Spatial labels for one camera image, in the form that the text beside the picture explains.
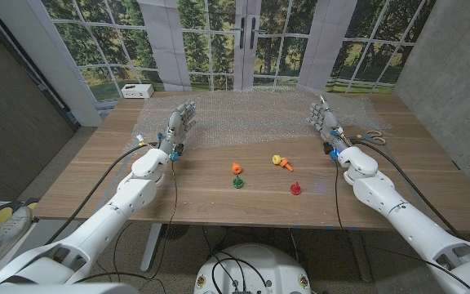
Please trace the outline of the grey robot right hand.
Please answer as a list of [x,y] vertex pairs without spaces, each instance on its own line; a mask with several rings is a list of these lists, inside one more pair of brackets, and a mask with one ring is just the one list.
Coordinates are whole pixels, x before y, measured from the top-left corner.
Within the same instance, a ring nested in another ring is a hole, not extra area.
[[310,116],[307,121],[320,133],[327,154],[330,152],[339,154],[351,146],[339,120],[323,96],[320,96],[319,102],[312,103],[309,110]]

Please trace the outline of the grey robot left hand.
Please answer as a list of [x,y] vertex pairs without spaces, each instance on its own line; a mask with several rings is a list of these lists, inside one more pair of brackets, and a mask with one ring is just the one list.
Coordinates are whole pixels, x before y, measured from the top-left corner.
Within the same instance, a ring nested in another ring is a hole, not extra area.
[[196,104],[194,101],[186,101],[179,105],[168,118],[158,148],[170,155],[174,152],[175,147],[182,145],[188,132],[196,123],[195,114]]

